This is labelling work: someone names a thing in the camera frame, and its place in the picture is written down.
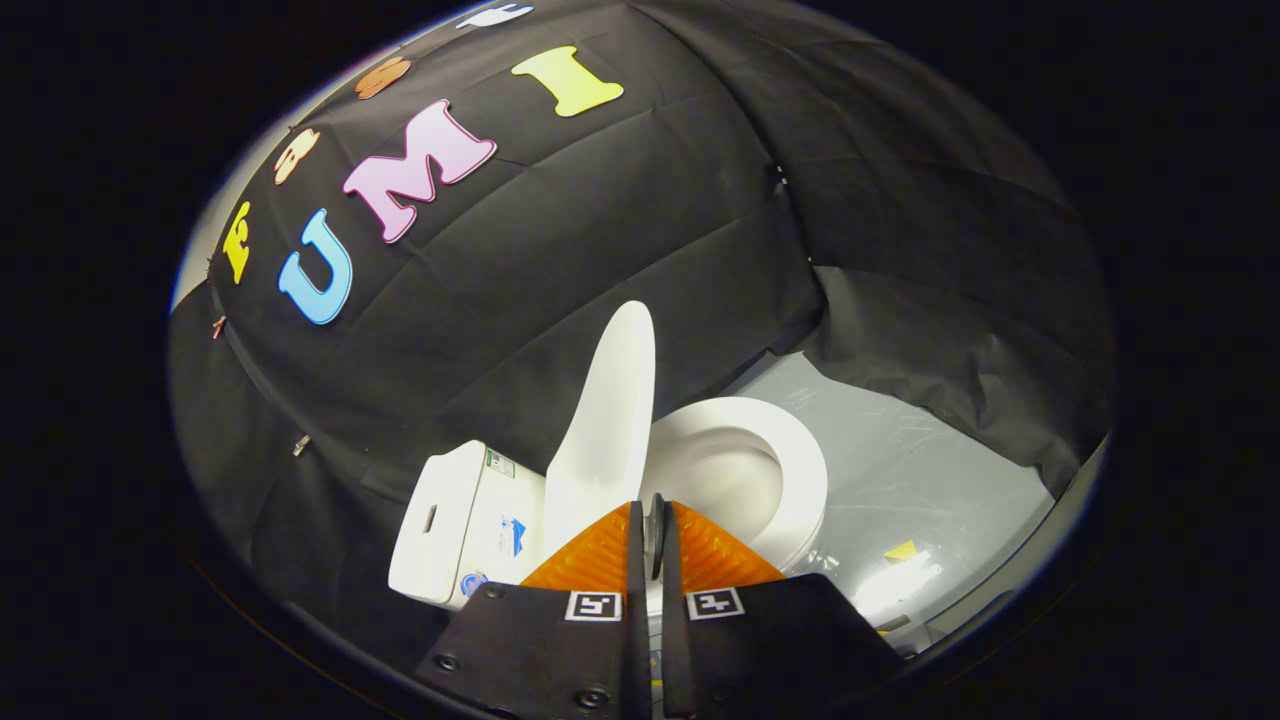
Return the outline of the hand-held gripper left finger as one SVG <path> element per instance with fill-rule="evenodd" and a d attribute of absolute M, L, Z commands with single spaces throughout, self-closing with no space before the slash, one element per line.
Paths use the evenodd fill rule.
<path fill-rule="evenodd" d="M 600 588 L 480 584 L 413 679 L 463 719 L 648 717 L 645 525 L 630 501 L 570 542 L 604 551 Z"/>

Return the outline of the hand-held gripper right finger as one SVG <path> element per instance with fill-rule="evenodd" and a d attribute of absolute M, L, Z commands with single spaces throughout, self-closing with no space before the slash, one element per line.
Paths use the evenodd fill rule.
<path fill-rule="evenodd" d="M 687 591 L 673 502 L 653 498 L 666 719 L 835 719 L 905 659 L 820 574 Z"/>

